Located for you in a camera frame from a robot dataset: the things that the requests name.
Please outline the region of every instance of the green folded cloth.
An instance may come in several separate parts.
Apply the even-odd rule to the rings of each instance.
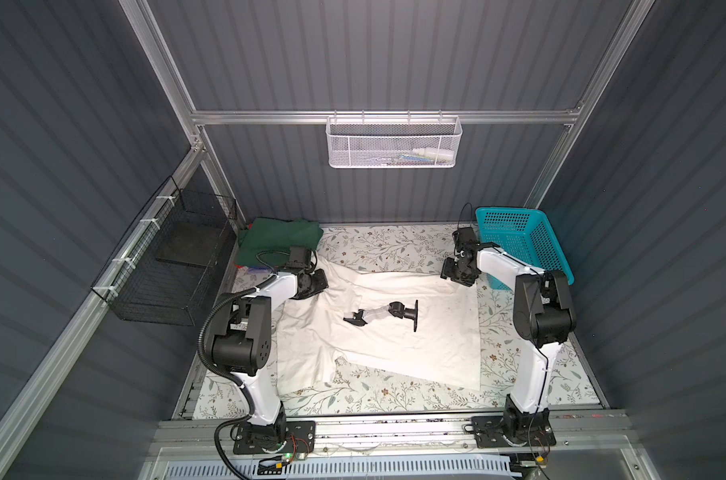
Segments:
[[[238,254],[234,262],[240,266],[262,266],[256,254],[266,250],[289,252],[294,246],[306,246],[312,250],[318,248],[323,231],[318,222],[293,220],[284,222],[272,218],[257,218],[248,230],[240,232]],[[279,266],[288,259],[287,255],[264,254],[262,260],[273,266]]]

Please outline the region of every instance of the gray wall panel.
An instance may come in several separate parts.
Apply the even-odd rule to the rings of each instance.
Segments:
[[[0,2],[0,419],[188,149],[117,2]],[[108,315],[6,477],[132,478],[193,343]]]
[[[726,478],[726,2],[656,3],[542,208],[611,405],[665,478]]]
[[[571,108],[628,1],[151,0],[200,110]]]
[[[256,216],[322,222],[454,220],[465,202],[522,206],[559,125],[467,125],[454,168],[328,165],[316,125],[206,127],[224,171]]]

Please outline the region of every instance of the black mounting plate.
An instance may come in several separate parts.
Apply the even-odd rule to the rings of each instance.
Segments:
[[[296,438],[296,453],[310,453],[314,450],[315,427],[315,422],[286,422],[286,429],[288,430],[286,436],[292,435]],[[300,438],[309,445],[309,452],[304,442],[299,441]],[[235,455],[263,455],[265,453],[278,455],[281,453],[293,453],[293,451],[294,443],[289,439],[286,440],[285,444],[279,450],[265,452],[261,445],[254,443],[253,440],[249,441],[248,438],[243,438],[240,427],[238,427],[237,436],[232,447],[232,453]]]
[[[501,420],[501,415],[470,417],[472,434],[478,448],[506,448],[512,446],[504,438]],[[531,443],[534,448],[541,446],[535,440],[537,435],[544,445],[553,447],[556,444],[555,434],[549,426],[545,427],[545,429],[534,428],[531,430]],[[527,438],[512,438],[511,442],[517,444],[516,446],[528,446]]]

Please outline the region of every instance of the leaf pattern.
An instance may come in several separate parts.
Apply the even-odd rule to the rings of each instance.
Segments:
[[[331,227],[324,229],[319,254],[353,270],[412,271],[439,274],[443,260],[453,255],[452,225]],[[241,268],[233,291],[255,285],[264,271]],[[487,275],[478,279],[480,313],[480,390],[451,386],[372,369],[338,359],[330,384],[292,392],[281,399],[286,413],[323,415],[361,412],[418,412],[459,408],[502,407],[515,384],[523,342],[512,325],[512,293],[490,288]],[[274,325],[282,307],[272,315],[272,356],[265,369],[277,383],[280,355]],[[245,412],[240,392],[229,381],[210,372],[208,388],[200,391],[194,418],[232,418]],[[595,390],[567,342],[560,351],[550,385],[551,404],[598,403]]]

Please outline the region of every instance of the white cloth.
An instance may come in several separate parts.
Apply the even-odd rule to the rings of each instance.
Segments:
[[[420,379],[480,389],[477,289],[439,275],[409,272],[359,273],[318,258],[328,288],[307,300],[288,300],[278,321],[278,392],[331,382],[335,360]],[[358,309],[390,302],[413,308],[408,319],[354,326],[342,319]]]

